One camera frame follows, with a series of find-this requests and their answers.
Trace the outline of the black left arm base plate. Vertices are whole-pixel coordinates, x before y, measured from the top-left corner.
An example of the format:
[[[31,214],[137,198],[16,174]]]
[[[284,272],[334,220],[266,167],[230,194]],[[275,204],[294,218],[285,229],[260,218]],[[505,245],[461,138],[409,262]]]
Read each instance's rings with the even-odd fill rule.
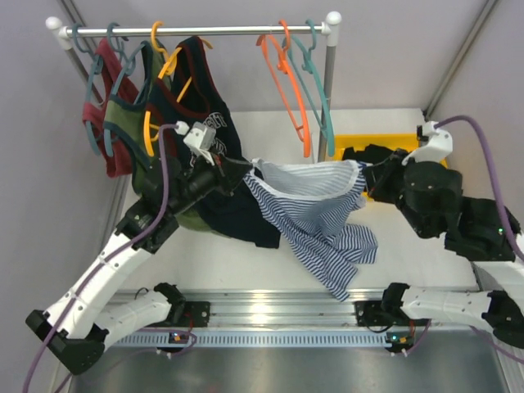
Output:
[[[168,313],[160,325],[167,328],[206,328],[210,321],[210,302],[187,301]]]

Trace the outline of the blue white striped tank top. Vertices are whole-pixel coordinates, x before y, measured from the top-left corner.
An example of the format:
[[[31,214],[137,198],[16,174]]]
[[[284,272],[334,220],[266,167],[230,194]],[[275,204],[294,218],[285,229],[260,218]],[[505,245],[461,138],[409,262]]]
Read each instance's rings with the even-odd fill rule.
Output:
[[[378,248],[370,228],[347,221],[365,206],[365,165],[355,160],[278,165],[260,158],[252,164],[244,182],[263,218],[335,299],[347,300],[359,265],[374,263]]]

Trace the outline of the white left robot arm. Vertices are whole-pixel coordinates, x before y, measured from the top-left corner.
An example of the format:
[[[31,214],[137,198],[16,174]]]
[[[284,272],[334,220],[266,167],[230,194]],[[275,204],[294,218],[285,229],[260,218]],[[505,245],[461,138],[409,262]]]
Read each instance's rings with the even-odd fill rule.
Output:
[[[230,197],[252,169],[246,160],[212,155],[183,169],[173,157],[156,159],[142,195],[117,224],[93,264],[46,310],[33,310],[26,325],[74,376],[89,370],[117,341],[150,326],[176,327],[186,299],[166,282],[112,310],[106,305],[127,277],[147,262],[178,229],[178,217],[212,192]]]

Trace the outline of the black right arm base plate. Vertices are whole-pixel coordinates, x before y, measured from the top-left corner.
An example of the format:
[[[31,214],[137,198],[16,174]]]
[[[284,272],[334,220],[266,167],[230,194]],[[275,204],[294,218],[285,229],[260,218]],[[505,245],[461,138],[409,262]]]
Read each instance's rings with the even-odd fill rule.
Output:
[[[398,307],[388,307],[380,300],[362,300],[355,302],[357,324],[366,328],[407,327],[410,318]]]

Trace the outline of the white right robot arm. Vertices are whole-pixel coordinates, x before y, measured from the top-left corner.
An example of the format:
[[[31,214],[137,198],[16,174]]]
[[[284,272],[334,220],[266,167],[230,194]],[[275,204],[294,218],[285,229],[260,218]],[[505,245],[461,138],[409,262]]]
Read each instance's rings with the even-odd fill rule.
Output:
[[[521,226],[503,208],[505,228],[494,200],[463,195],[463,176],[442,164],[409,159],[395,151],[363,170],[368,195],[394,205],[422,239],[444,238],[444,248],[488,273],[490,291],[442,291],[393,282],[377,306],[389,324],[438,321],[467,325],[505,344],[523,347],[523,258]]]

